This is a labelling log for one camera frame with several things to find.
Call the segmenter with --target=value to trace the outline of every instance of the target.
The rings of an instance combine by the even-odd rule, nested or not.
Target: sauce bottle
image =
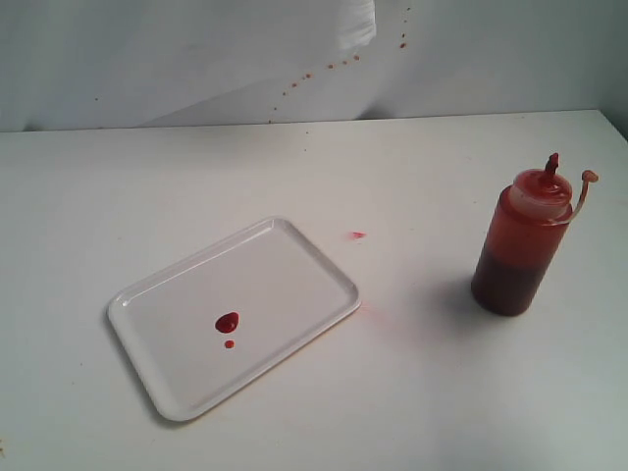
[[[589,183],[598,180],[594,172],[583,172],[574,210],[571,185],[556,174],[557,167],[554,153],[544,170],[522,172],[499,196],[471,282],[475,299],[496,314],[516,316],[528,309]]]

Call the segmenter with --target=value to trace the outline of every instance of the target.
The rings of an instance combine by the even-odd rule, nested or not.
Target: white table
[[[498,193],[553,151],[601,181],[533,307],[490,315],[468,282]],[[107,302],[269,215],[365,308],[161,420]],[[0,134],[0,225],[2,471],[628,466],[628,145],[598,112]]]

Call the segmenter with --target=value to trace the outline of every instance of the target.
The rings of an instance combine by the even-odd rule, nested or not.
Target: white tray
[[[109,319],[157,410],[185,421],[359,304],[346,275],[290,222],[271,218],[123,290]],[[231,312],[237,328],[220,333],[216,321]]]

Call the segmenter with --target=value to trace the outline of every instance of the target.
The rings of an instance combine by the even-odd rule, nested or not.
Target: red sauce drop
[[[238,322],[239,314],[236,312],[230,312],[216,321],[216,330],[223,334],[228,334],[236,329]]]

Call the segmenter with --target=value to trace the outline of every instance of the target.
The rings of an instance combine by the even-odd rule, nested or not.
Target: red speck
[[[351,233],[349,234],[349,237],[351,238],[351,240],[358,240],[359,238],[366,237],[366,233]]]
[[[239,314],[236,312],[230,312],[216,321],[216,330],[220,333],[228,334],[236,329],[238,322]]]

